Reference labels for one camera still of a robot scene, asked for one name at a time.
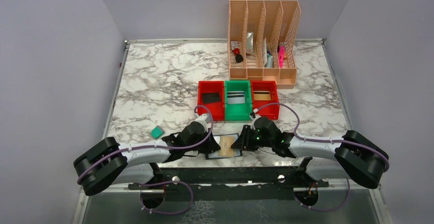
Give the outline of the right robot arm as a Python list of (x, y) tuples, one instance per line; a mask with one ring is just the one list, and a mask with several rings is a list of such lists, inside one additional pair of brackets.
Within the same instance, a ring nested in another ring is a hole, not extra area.
[(388, 169), (388, 155), (360, 133), (349, 130), (341, 137), (301, 137), (281, 131), (266, 117), (244, 125), (232, 149), (256, 151), (269, 147), (283, 158), (304, 158), (299, 178), (312, 183), (323, 179), (348, 179), (376, 189)]

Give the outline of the black leather card holder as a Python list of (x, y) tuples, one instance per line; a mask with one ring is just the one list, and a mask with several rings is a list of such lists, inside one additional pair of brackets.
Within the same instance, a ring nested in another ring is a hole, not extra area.
[(216, 135), (213, 138), (220, 146), (218, 151), (205, 154), (206, 160), (228, 159), (237, 158), (242, 156), (242, 152), (239, 149), (232, 149), (232, 144), (238, 139), (238, 133)]

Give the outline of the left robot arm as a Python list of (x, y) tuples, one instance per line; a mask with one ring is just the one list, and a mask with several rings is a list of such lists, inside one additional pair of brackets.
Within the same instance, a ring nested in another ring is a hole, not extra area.
[(96, 195), (119, 183), (147, 183), (154, 176), (151, 164), (181, 159), (189, 151), (207, 154), (220, 150), (212, 129), (191, 122), (181, 132), (135, 145), (107, 137), (73, 163), (79, 184), (87, 196)]

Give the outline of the gold credit card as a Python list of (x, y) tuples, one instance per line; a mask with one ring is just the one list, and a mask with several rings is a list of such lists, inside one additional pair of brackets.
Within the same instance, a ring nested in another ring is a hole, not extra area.
[(219, 156), (234, 157), (235, 151), (231, 149), (231, 145), (234, 143), (234, 137), (222, 136), (220, 137), (220, 151)]

